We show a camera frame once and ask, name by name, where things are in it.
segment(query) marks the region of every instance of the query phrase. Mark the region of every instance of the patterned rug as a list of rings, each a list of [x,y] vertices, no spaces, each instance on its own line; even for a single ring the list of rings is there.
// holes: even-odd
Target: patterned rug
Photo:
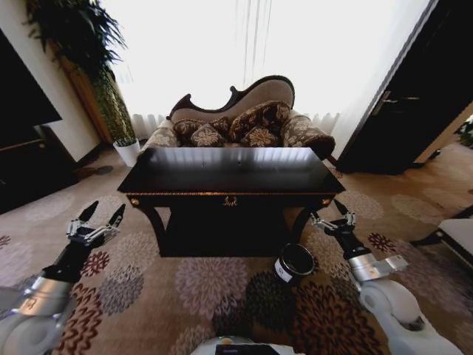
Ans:
[[[399,176],[343,175],[330,167],[347,189],[340,200],[358,214],[358,237],[377,257],[402,254],[409,261],[394,279],[465,354],[473,354],[470,270],[443,245],[408,242],[473,203],[472,158],[472,150],[452,144],[424,168]],[[0,216],[0,285],[31,283],[67,244],[69,220],[93,200],[100,201],[96,226],[126,201],[116,188],[129,168],[112,150],[91,167],[104,165],[114,169]],[[169,218],[167,209],[158,210]],[[321,215],[338,217],[332,207]],[[358,301],[338,244],[310,224],[302,243],[317,268],[294,288],[274,278],[272,258],[159,258],[148,220],[131,206],[121,230],[87,260],[74,288],[77,307],[54,354],[186,355],[220,334],[306,354],[389,353],[383,331]]]

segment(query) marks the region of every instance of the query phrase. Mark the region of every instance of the black cabinet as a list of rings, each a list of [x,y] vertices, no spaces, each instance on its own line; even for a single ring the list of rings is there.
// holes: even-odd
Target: black cabinet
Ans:
[[[10,131],[1,142],[0,214],[78,182],[68,157],[33,128]]]

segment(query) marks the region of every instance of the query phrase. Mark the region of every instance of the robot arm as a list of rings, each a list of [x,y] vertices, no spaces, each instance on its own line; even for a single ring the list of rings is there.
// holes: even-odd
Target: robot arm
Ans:
[[[0,355],[45,354],[59,342],[75,307],[70,292],[81,278],[87,257],[119,232],[123,219],[124,204],[106,226],[91,228],[87,222],[97,205],[95,201],[71,221],[67,229],[69,244],[29,288],[0,288],[0,309],[8,310],[0,320]]]
[[[360,291],[360,301],[378,320],[387,335],[393,355],[461,355],[461,351],[443,338],[423,315],[414,295],[389,275],[402,271],[407,262],[401,255],[376,260],[371,251],[353,233],[355,214],[337,200],[344,215],[327,222],[312,213],[313,225],[336,238],[350,264],[351,279]]]

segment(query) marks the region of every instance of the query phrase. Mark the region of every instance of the door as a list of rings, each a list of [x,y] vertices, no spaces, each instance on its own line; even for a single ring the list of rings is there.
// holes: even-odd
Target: door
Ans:
[[[472,16],[472,1],[438,2],[339,170],[402,173],[473,100]]]

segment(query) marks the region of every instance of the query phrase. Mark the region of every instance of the table top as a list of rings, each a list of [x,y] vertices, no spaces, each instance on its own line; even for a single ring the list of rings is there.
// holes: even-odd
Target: table top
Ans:
[[[127,195],[336,195],[344,187],[310,148],[149,148]]]

